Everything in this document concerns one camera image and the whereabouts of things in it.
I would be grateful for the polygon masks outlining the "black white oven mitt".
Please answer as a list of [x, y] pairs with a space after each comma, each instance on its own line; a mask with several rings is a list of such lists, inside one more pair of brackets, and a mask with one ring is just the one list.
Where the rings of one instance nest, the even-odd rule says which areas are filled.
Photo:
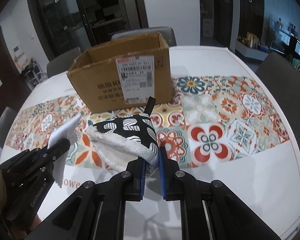
[[147, 176], [158, 169], [159, 146], [150, 119], [155, 102], [155, 98], [150, 97], [142, 113], [109, 119], [87, 128], [88, 138], [98, 155], [114, 171], [124, 171], [128, 163], [138, 157], [146, 161]]

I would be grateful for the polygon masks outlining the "black glass sliding door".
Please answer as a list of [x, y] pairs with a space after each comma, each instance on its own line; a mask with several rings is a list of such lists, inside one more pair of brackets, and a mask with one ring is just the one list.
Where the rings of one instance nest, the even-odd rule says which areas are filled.
[[34, 29], [48, 60], [85, 50], [116, 33], [148, 27], [144, 0], [27, 0]]

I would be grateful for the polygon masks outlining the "brown cardboard box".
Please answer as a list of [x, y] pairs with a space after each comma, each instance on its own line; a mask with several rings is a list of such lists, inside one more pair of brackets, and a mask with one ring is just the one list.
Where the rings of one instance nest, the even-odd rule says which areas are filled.
[[93, 113], [173, 98], [169, 46], [160, 33], [112, 40], [84, 51], [67, 72]]

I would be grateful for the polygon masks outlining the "grey chair right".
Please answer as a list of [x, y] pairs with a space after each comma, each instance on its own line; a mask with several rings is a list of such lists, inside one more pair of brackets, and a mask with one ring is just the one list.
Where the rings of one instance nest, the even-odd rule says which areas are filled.
[[280, 54], [272, 52], [259, 65], [256, 75], [268, 88], [300, 140], [300, 73]]

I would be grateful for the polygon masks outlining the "colourful patterned table runner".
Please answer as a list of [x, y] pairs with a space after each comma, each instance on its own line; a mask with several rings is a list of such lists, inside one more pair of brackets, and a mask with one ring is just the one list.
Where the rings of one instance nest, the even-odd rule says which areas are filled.
[[[158, 144], [182, 168], [202, 166], [211, 160], [241, 159], [289, 140], [271, 100], [250, 77], [175, 77], [172, 84], [172, 101], [156, 105], [151, 120]], [[87, 127], [141, 112], [143, 107], [91, 113], [63, 73], [34, 89], [5, 144], [17, 151], [44, 147], [53, 131], [80, 115], [78, 141], [66, 163], [107, 168], [86, 134]]]

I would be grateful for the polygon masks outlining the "dark wooden entry door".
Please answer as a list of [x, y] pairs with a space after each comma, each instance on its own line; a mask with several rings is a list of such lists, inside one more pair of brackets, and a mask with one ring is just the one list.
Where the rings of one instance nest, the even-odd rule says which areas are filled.
[[6, 107], [19, 111], [31, 90], [17, 70], [0, 27], [0, 117]]

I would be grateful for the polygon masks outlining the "grey chair centre back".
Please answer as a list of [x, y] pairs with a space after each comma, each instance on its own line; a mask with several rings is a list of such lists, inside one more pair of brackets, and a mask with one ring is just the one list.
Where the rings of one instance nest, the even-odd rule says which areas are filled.
[[123, 31], [120, 33], [115, 33], [111, 40], [117, 40], [119, 38], [126, 38], [137, 35], [145, 35], [145, 34], [154, 34], [160, 33], [165, 41], [167, 42], [169, 47], [177, 46], [177, 42], [175, 39], [174, 31], [171, 27], [151, 27], [151, 28], [142, 28], [136, 30]]

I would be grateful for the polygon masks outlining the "white low tv cabinet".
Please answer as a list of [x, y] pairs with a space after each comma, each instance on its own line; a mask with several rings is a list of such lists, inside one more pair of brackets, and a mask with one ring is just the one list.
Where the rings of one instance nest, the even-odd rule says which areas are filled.
[[268, 56], [268, 53], [264, 51], [260, 51], [258, 49], [247, 47], [243, 43], [239, 42], [238, 40], [236, 41], [235, 44], [235, 50], [238, 51], [246, 58], [258, 60], [258, 61], [263, 61]]

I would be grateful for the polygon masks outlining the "white cloth sheet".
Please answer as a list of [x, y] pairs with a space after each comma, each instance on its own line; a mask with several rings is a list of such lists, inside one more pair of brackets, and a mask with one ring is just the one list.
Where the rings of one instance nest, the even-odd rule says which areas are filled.
[[52, 160], [52, 176], [56, 184], [62, 188], [65, 162], [70, 146], [77, 141], [76, 127], [81, 119], [80, 115], [75, 116], [51, 135], [47, 145], [48, 157]]

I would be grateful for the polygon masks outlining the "grey chair left back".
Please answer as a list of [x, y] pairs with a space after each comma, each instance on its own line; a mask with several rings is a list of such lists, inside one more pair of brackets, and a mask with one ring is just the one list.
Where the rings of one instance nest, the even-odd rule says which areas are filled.
[[66, 72], [80, 54], [81, 49], [76, 47], [54, 58], [47, 64], [47, 77], [51, 78], [62, 72]]

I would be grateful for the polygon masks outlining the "white wall intercom panel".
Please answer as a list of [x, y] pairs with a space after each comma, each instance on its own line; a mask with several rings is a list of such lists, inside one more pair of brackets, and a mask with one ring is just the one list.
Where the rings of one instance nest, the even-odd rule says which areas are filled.
[[21, 57], [24, 54], [24, 51], [23, 51], [21, 45], [17, 45], [16, 47], [14, 47], [13, 53], [16, 58]]

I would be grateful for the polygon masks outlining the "grey chair far left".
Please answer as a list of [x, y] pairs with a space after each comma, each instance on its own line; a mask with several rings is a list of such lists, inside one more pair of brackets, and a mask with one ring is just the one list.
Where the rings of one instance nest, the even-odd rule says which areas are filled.
[[6, 138], [10, 131], [11, 126], [17, 116], [17, 112], [11, 107], [6, 107], [0, 117], [0, 148], [5, 145]]

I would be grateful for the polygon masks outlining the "grey chair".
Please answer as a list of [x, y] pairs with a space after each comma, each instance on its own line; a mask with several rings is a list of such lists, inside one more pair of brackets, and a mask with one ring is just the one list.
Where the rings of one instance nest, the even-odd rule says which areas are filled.
[[137, 35], [145, 35], [145, 34], [154, 34], [160, 33], [165, 41], [167, 42], [169, 47], [177, 46], [177, 42], [175, 39], [174, 31], [171, 27], [151, 27], [151, 28], [142, 28], [136, 30], [123, 31], [120, 33], [115, 33], [111, 40], [117, 40], [119, 38], [126, 38]]
[[5, 145], [6, 138], [10, 131], [11, 126], [17, 116], [17, 112], [11, 107], [6, 107], [0, 117], [0, 148]]
[[272, 52], [259, 65], [256, 75], [268, 88], [300, 140], [300, 73], [280, 54]]
[[54, 58], [47, 64], [47, 77], [51, 78], [62, 72], [66, 72], [80, 54], [81, 49], [76, 47]]

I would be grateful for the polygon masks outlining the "white shipping label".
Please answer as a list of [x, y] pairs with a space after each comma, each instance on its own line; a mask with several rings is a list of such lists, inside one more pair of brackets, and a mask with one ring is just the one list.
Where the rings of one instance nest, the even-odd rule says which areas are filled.
[[154, 56], [130, 56], [116, 59], [117, 72], [125, 103], [147, 103], [154, 97]]

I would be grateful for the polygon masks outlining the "white shelf rack with items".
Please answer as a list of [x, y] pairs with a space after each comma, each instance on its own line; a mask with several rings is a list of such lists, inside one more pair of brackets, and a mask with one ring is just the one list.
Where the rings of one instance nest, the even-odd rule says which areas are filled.
[[34, 90], [38, 84], [47, 80], [47, 73], [41, 70], [39, 64], [33, 58], [27, 59], [21, 69], [21, 75], [30, 90]]

